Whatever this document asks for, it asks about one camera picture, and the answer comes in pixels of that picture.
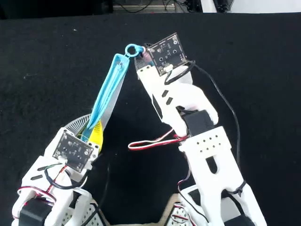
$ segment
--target white robotic arm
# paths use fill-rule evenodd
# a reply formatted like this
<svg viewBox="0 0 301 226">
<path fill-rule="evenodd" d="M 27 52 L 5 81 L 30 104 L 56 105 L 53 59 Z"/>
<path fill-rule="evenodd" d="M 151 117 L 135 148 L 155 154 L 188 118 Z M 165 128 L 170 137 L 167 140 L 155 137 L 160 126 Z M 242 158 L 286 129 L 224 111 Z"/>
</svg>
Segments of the white robotic arm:
<svg viewBox="0 0 301 226">
<path fill-rule="evenodd" d="M 164 40 L 151 46 L 148 49 L 150 54 L 152 52 L 161 54 L 168 46 L 170 51 L 166 52 L 166 59 L 170 58 L 172 43 L 165 45 Z M 145 61 L 149 61 L 148 52 L 144 52 L 143 57 Z M 152 57 L 153 61 L 156 57 L 157 59 L 160 57 L 160 62 L 165 58 L 161 55 Z M 250 186 L 244 181 L 239 171 L 223 127 L 214 127 L 218 122 L 216 110 L 203 91 L 192 84 L 190 72 L 166 84 L 168 74 L 169 79 L 172 79 L 185 71 L 187 66 L 181 65 L 172 71 L 159 73 L 162 70 L 161 66 L 165 65 L 170 66 L 166 62 L 147 65 L 139 68 L 137 74 L 161 121 L 170 125 L 178 136 L 189 136 L 181 142 L 179 150 L 187 157 L 196 186 L 187 188 L 186 191 L 198 189 L 201 205 L 195 204 L 188 195 L 189 192 L 185 190 L 183 191 L 185 198 L 181 197 L 182 202 L 190 209 L 192 217 L 199 226 L 230 226 L 232 222 L 246 221 L 246 218 L 247 221 L 252 222 L 246 225 L 267 225 Z M 217 168 L 213 172 L 207 163 L 209 158 L 215 162 Z M 223 191 L 228 192 L 228 195 L 237 201 L 242 213 L 238 211 L 234 202 L 221 198 Z"/>
</svg>

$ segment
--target blue strap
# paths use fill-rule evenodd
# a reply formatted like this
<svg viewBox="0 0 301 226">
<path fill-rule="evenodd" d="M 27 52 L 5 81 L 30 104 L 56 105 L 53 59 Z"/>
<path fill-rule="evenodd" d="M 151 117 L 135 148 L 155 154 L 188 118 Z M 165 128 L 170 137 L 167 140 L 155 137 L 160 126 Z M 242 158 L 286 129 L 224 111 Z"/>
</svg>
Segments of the blue strap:
<svg viewBox="0 0 301 226">
<path fill-rule="evenodd" d="M 134 54 L 130 54 L 128 52 L 128 49 L 132 47 L 135 48 Z M 105 78 L 103 85 L 98 93 L 97 99 L 94 103 L 90 120 L 82 133 L 82 140 L 87 141 L 87 138 L 90 137 L 94 126 L 101 119 L 101 116 L 103 115 L 105 109 L 108 107 L 108 104 L 113 93 L 115 92 L 116 87 L 127 73 L 130 61 L 129 58 L 135 57 L 139 53 L 143 52 L 143 47 L 135 44 L 129 44 L 126 46 L 125 52 L 125 55 L 115 54 L 113 58 L 107 77 Z"/>
<path fill-rule="evenodd" d="M 130 53 L 128 52 L 128 49 L 129 49 L 129 48 L 134 48 L 134 49 L 135 49 L 135 53 L 134 53 L 134 54 L 130 54 Z M 142 46 L 138 46 L 138 45 L 136 45 L 136 44 L 128 44 L 128 45 L 126 46 L 126 55 L 127 55 L 128 57 L 136 57 L 136 56 L 138 56 L 139 53 L 142 53 L 143 51 L 144 51 L 143 47 L 142 47 Z"/>
</svg>

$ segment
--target black cloth surface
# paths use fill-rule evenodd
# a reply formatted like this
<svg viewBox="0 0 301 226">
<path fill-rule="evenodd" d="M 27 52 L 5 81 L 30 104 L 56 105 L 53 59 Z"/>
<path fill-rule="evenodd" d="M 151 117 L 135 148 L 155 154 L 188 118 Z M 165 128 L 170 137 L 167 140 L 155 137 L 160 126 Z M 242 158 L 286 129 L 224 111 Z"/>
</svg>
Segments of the black cloth surface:
<svg viewBox="0 0 301 226">
<path fill-rule="evenodd" d="M 207 70 L 241 126 L 241 171 L 269 225 L 300 225 L 301 14 L 161 14 L 0 21 L 1 219 L 9 225 L 21 179 L 61 126 L 91 111 L 115 53 L 178 32 L 186 55 Z M 235 152 L 231 112 L 192 71 L 219 113 Z M 157 222 L 187 173 L 177 145 L 131 153 L 159 137 L 160 122 L 134 63 L 104 133 L 103 156 L 85 185 L 113 223 Z"/>
</svg>

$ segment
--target blue ring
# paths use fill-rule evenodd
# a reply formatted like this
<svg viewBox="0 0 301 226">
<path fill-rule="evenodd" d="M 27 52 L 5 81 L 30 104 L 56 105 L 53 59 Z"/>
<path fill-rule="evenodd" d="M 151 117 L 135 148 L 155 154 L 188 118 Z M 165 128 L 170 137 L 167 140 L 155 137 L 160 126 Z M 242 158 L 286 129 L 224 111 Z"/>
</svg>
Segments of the blue ring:
<svg viewBox="0 0 301 226">
<path fill-rule="evenodd" d="M 135 51 L 136 51 L 136 52 L 135 52 L 134 54 L 130 54 L 130 53 L 128 52 L 128 49 L 131 48 L 131 47 L 135 48 Z M 128 57 L 136 57 L 136 56 L 138 56 L 139 53 L 142 53 L 142 52 L 143 52 L 143 47 L 142 47 L 142 46 L 138 46 L 138 45 L 136 45 L 136 44 L 128 44 L 128 45 L 126 46 L 125 52 L 126 52 L 126 55 L 127 55 Z"/>
</svg>

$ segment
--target black circuit board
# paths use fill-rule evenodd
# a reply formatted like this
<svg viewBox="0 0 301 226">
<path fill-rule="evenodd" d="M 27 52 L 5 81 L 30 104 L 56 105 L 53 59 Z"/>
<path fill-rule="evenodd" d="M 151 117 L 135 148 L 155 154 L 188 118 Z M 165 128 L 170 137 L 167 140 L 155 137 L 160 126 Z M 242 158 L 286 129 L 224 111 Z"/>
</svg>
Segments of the black circuit board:
<svg viewBox="0 0 301 226">
<path fill-rule="evenodd" d="M 84 169 L 92 152 L 92 146 L 64 132 L 53 153 L 53 157 L 58 159 L 61 156 L 67 160 L 67 166 L 80 173 Z"/>
<path fill-rule="evenodd" d="M 172 69 L 174 69 L 187 62 L 177 33 L 151 45 L 147 48 L 147 51 L 160 76 L 166 73 L 166 67 L 169 65 L 172 65 Z"/>
</svg>

